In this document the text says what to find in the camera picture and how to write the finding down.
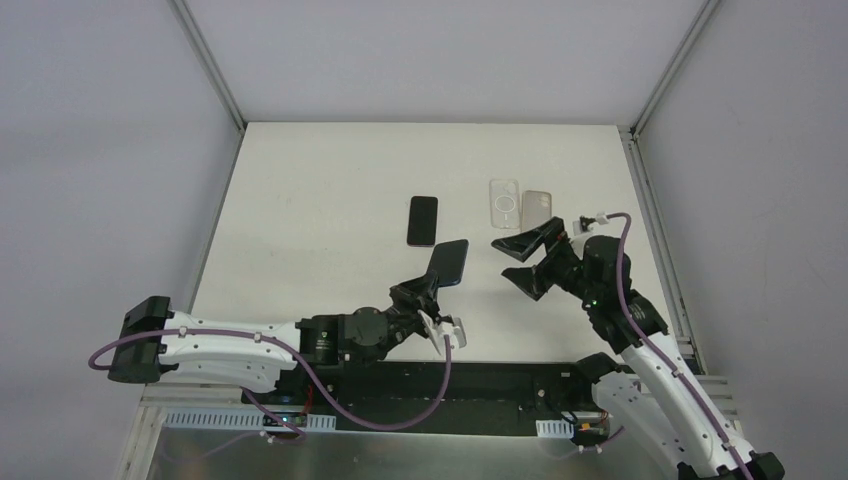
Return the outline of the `black smartphone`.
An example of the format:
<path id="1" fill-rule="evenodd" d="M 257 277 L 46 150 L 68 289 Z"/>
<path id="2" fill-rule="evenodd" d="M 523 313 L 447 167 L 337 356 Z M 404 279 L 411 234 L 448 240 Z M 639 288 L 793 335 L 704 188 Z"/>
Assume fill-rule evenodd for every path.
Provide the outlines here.
<path id="1" fill-rule="evenodd" d="M 432 247 L 436 243 L 438 199 L 432 196 L 413 196 L 409 203 L 406 244 L 413 247 Z"/>

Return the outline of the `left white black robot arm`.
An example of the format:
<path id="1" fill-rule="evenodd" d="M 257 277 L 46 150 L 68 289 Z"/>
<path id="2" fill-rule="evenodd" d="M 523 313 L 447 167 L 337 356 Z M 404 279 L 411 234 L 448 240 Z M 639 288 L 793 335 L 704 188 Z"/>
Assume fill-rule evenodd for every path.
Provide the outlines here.
<path id="1" fill-rule="evenodd" d="M 228 323 L 201 319 L 150 296 L 123 317 L 118 340 L 108 346 L 109 380 L 152 384 L 167 374 L 269 393 L 281 404 L 297 402 L 308 374 L 341 374 L 381 362 L 412 336 L 443 354 L 455 320 L 438 304 L 437 276 L 429 272 L 394 285 L 391 304 L 325 314 L 293 323 Z"/>

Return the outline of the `clear phone case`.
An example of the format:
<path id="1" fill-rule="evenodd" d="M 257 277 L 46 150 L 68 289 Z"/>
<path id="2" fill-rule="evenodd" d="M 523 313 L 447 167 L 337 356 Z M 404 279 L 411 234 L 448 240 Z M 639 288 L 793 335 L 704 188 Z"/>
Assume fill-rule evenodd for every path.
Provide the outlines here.
<path id="1" fill-rule="evenodd" d="M 490 223 L 496 229 L 520 228 L 520 189 L 513 179 L 492 179 L 489 182 Z"/>

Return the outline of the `blue smartphone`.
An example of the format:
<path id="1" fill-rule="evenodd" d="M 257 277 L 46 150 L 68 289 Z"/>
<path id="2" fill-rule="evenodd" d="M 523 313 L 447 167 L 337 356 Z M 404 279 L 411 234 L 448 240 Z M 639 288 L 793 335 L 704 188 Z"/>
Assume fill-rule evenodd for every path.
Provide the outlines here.
<path id="1" fill-rule="evenodd" d="M 434 246 L 427 272 L 436 276 L 439 288 L 452 287 L 461 283 L 469 245 L 467 239 L 459 239 Z"/>

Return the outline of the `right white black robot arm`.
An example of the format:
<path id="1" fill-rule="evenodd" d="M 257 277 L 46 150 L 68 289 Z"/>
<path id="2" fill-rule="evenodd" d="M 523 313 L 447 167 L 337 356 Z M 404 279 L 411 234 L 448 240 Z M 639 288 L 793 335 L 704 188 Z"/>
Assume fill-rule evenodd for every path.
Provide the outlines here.
<path id="1" fill-rule="evenodd" d="M 576 407 L 610 413 L 671 479 L 782 479 L 786 470 L 772 452 L 753 447 L 708 396 L 683 359 L 678 343 L 654 305 L 630 278 L 625 252 L 630 229 L 618 237 L 592 231 L 610 216 L 582 217 L 570 237 L 553 217 L 517 235 L 492 241 L 497 251 L 525 262 L 539 248 L 537 264 L 507 268 L 504 278 L 533 300 L 552 287 L 577 298 L 595 333 L 648 389 L 643 397 L 629 375 L 606 354 L 579 361 L 567 384 Z"/>

